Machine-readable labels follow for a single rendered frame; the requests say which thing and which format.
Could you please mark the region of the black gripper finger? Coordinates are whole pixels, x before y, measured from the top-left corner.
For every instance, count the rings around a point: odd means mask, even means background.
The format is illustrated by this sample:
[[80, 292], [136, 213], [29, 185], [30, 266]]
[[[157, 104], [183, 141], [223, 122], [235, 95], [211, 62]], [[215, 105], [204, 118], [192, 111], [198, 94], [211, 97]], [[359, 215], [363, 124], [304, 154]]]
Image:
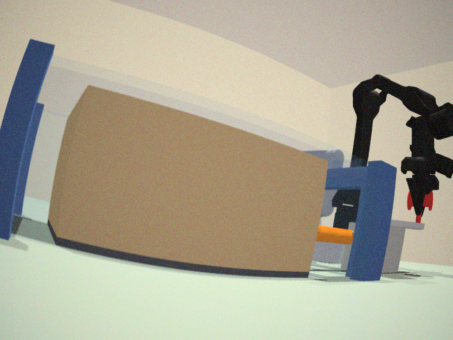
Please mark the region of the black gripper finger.
[[426, 189], [432, 183], [430, 178], [406, 178], [415, 214], [420, 215], [423, 207]]
[[[428, 188], [426, 189], [426, 193], [425, 194], [429, 195], [430, 191], [433, 191], [435, 188], [436, 188], [435, 185], [428, 186]], [[423, 215], [424, 210], [425, 210], [425, 207], [422, 207], [422, 215]]]

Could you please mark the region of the blue flat bar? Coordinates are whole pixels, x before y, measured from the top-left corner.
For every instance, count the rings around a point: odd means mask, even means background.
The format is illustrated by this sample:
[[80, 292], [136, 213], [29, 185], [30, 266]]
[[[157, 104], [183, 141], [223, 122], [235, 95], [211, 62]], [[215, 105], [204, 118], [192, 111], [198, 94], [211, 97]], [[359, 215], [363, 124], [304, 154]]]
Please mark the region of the blue flat bar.
[[392, 211], [393, 211], [394, 193], [395, 193], [395, 187], [396, 187], [396, 174], [397, 174], [397, 168], [390, 165], [390, 176], [389, 176], [387, 203], [386, 203], [386, 210], [385, 210], [385, 217], [384, 217], [384, 226], [383, 226], [383, 230], [382, 230], [380, 248], [379, 248], [379, 252], [378, 252], [377, 264], [376, 264], [376, 269], [374, 272], [373, 281], [380, 280], [382, 268], [384, 265], [384, 259], [385, 259], [388, 238], [389, 238]]

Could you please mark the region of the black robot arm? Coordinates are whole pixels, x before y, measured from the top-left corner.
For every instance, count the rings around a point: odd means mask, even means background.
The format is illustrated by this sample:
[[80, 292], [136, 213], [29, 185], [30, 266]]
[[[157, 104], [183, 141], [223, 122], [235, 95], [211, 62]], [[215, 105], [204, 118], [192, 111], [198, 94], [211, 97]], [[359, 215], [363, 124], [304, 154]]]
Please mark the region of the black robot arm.
[[[380, 89], [378, 93], [374, 91]], [[400, 99], [407, 109], [421, 116], [411, 117], [406, 126], [412, 128], [412, 142], [415, 140], [441, 140], [453, 136], [453, 104], [436, 104], [436, 98], [417, 88], [399, 85], [385, 76], [375, 75], [362, 81], [353, 90], [353, 108], [357, 115], [352, 154], [368, 161], [373, 119], [380, 106], [386, 101], [387, 94]], [[453, 160], [428, 150], [427, 161], [435, 171], [451, 178]]]

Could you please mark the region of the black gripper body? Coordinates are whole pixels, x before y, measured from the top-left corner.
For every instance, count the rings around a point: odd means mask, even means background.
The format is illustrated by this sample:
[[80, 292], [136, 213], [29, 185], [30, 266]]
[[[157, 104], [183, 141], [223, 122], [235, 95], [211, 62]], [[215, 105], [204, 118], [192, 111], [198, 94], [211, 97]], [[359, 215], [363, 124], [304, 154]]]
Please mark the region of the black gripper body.
[[401, 172], [406, 174], [407, 171], [411, 171], [414, 174], [412, 178], [430, 178], [432, 180], [430, 185], [435, 185], [436, 188], [434, 190], [438, 190], [439, 180], [435, 175], [430, 175], [435, 174], [435, 169], [426, 159], [429, 149], [434, 153], [436, 152], [434, 147], [434, 143], [429, 140], [420, 139], [413, 141], [410, 145], [412, 156], [405, 157], [402, 160]]

